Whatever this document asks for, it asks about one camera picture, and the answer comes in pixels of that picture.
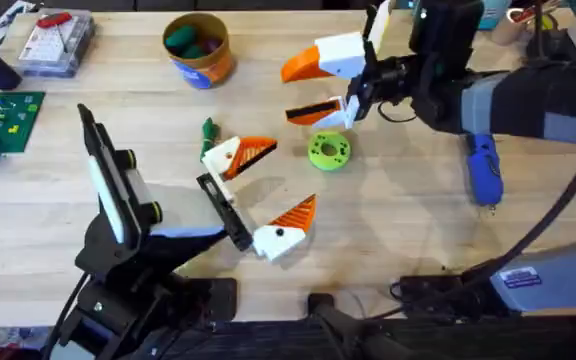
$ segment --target cable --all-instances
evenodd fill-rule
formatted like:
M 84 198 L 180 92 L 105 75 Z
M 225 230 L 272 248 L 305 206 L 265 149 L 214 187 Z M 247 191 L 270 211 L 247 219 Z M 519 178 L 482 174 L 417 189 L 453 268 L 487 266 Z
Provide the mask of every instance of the cable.
M 313 318 L 315 318 L 315 320 L 317 320 L 317 322 L 319 323 L 319 326 L 321 326 L 321 328 L 324 330 L 324 334 L 326 334 L 326 338 L 328 338 L 328 341 L 330 342 L 332 347 L 335 349 L 335 353 L 337 354 L 337 358 L 339 358 L 339 360 L 348 360 L 349 359 L 348 356 L 346 356 L 346 353 L 344 353 L 344 350 L 341 347 L 339 340 L 335 337 L 335 334 L 333 334 L 332 329 L 330 328 L 330 325 L 328 325 L 326 320 L 324 320 L 321 316 L 318 316 L 316 314 L 313 315 Z
M 524 249 L 526 249 L 530 244 L 532 244 L 543 232 L 548 228 L 548 226 L 559 216 L 559 214 L 566 208 L 568 203 L 576 194 L 576 173 L 573 176 L 568 186 L 564 192 L 559 196 L 555 204 L 548 210 L 544 217 L 539 220 L 539 222 L 532 228 L 528 233 L 521 239 L 515 246 L 513 246 L 504 255 L 492 260 L 489 265 L 485 266 L 479 275 L 477 275 L 472 280 L 468 281 L 460 287 L 456 287 L 445 293 L 437 294 L 435 296 L 429 296 L 415 303 L 404 303 L 398 308 L 390 311 L 386 311 L 379 315 L 371 316 L 367 320 L 377 320 L 383 319 L 388 316 L 398 314 L 411 306 L 425 307 L 430 304 L 435 304 L 440 301 L 454 297 L 457 294 L 465 292 L 474 286 L 487 281 L 491 276 L 493 276 L 497 271 L 501 270 L 503 267 L 508 265 L 515 257 L 519 256 Z
M 417 118 L 417 115 L 408 118 L 408 119 L 401 119 L 401 120 L 395 120 L 393 118 L 391 118 L 390 116 L 384 114 L 384 111 L 381 109 L 381 106 L 386 102 L 386 100 L 382 101 L 379 103 L 379 105 L 377 105 L 377 112 L 379 113 L 379 115 L 381 115 L 381 117 L 388 121 L 388 122 L 392 122 L 392 123 L 405 123 L 405 122 L 409 122 L 409 121 L 413 121 Z
M 541 8 L 541 0 L 535 0 L 535 47 L 537 48 L 537 56 L 544 57 L 544 47 L 542 38 L 543 27 L 543 11 Z
M 390 285 L 390 287 L 388 288 L 388 292 L 390 293 L 390 296 L 392 296 L 393 299 L 399 301 L 400 303 L 403 303 L 403 299 L 401 298 L 401 296 L 395 294 L 395 289 L 399 288 L 399 281 L 394 282 Z
M 79 294 L 79 291 L 81 291 L 81 288 L 84 286 L 84 283 L 86 282 L 87 279 L 88 279 L 88 273 L 84 272 L 81 275 L 81 278 L 79 278 L 77 285 L 75 285 L 75 288 L 70 293 L 68 300 L 66 300 L 66 304 L 64 304 L 63 309 L 61 309 L 61 313 L 57 318 L 55 326 L 52 328 L 52 330 L 50 330 L 48 339 L 46 339 L 46 344 L 44 345 L 43 352 L 41 354 L 42 360 L 48 360 L 50 358 L 52 349 L 55 347 L 55 344 L 57 344 L 57 340 L 59 339 L 58 329 L 61 327 L 61 324 L 63 324 L 64 320 L 66 319 L 66 315 L 68 314 L 68 311 L 70 311 L 70 307 L 72 306 L 72 303 L 75 301 L 75 297 L 77 297 L 77 294 Z

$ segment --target blue handle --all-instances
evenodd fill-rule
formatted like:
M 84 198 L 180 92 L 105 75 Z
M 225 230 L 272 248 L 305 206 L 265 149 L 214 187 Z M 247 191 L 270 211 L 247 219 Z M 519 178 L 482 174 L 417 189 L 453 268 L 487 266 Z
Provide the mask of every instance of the blue handle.
M 467 163 L 475 202 L 481 206 L 499 204 L 504 183 L 495 140 L 491 135 L 468 135 L 466 141 L 471 151 Z

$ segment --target plastic storage box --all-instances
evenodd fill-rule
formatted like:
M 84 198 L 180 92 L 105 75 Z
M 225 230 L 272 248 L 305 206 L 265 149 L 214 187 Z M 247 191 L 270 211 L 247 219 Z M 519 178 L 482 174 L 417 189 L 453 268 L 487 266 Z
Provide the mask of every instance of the plastic storage box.
M 39 17 L 61 12 L 72 19 L 48 29 L 34 27 L 16 65 L 23 75 L 69 78 L 77 73 L 95 32 L 94 20 L 87 10 L 42 9 Z

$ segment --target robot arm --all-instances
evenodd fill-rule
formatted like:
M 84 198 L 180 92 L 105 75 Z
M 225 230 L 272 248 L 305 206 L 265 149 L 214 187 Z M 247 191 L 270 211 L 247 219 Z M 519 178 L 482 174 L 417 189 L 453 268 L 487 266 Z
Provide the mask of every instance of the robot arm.
M 227 236 L 240 251 L 253 247 L 270 261 L 306 237 L 315 195 L 256 226 L 239 215 L 225 184 L 273 151 L 274 139 L 233 137 L 204 154 L 208 172 L 197 177 L 199 188 L 164 188 L 155 196 L 151 190 L 157 187 L 148 189 L 134 152 L 115 149 L 92 112 L 82 104 L 78 109 L 99 214 L 75 260 L 84 275 L 49 336 L 44 359 L 60 358 L 65 347 L 115 359 L 134 351 L 155 329 L 185 331 L 232 320 L 234 279 L 189 279 L 174 270 Z
M 410 38 L 414 54 L 377 60 L 381 37 L 375 34 L 383 33 L 385 22 L 379 19 L 389 9 L 387 0 L 376 15 L 369 11 L 363 35 L 318 39 L 286 63 L 284 82 L 330 75 L 350 79 L 345 97 L 288 110 L 288 121 L 350 128 L 373 104 L 396 105 L 411 97 L 416 115 L 437 131 L 576 143 L 576 63 L 532 63 L 512 72 L 468 70 L 482 13 L 478 0 L 451 6 L 424 0 Z

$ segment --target wooden tabletop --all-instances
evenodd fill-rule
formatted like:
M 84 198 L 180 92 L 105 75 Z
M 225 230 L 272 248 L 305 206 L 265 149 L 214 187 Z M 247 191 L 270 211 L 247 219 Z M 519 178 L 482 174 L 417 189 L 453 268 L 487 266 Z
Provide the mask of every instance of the wooden tabletop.
M 316 193 L 309 239 L 277 264 L 239 254 L 228 240 L 193 260 L 189 276 L 239 280 L 237 320 L 297 319 L 312 291 L 337 295 L 342 310 L 370 315 L 395 305 L 387 286 L 401 275 L 461 271 L 501 254 L 546 212 L 576 170 L 576 146 L 499 137 L 505 182 L 494 216 L 468 195 L 458 137 L 421 121 L 391 124 L 373 109 L 347 132 L 350 162 L 322 172 L 306 155 L 311 129 L 284 109 L 344 94 L 340 79 L 282 84 L 284 61 L 318 37 L 361 30 L 364 14 L 224 12 L 237 68 L 211 90 L 187 85 L 161 45 L 179 13 L 97 13 L 95 39 L 74 79 L 24 79 L 18 90 L 46 91 L 26 152 L 0 162 L 0 326 L 54 323 L 80 271 L 74 258 L 97 213 L 76 104 L 86 104 L 118 148 L 132 148 L 153 187 L 196 187 L 201 124 L 211 116 L 224 137 L 278 139 L 267 158 L 231 182 L 240 207 L 260 224 Z M 570 23 L 569 13 L 560 17 Z M 12 62 L 36 19 L 17 17 L 1 49 Z M 395 12 L 382 56 L 409 53 L 411 18 Z M 512 47 L 475 40 L 477 70 L 518 64 Z M 407 117 L 408 106 L 390 110 Z M 576 198 L 530 248 L 576 241 Z

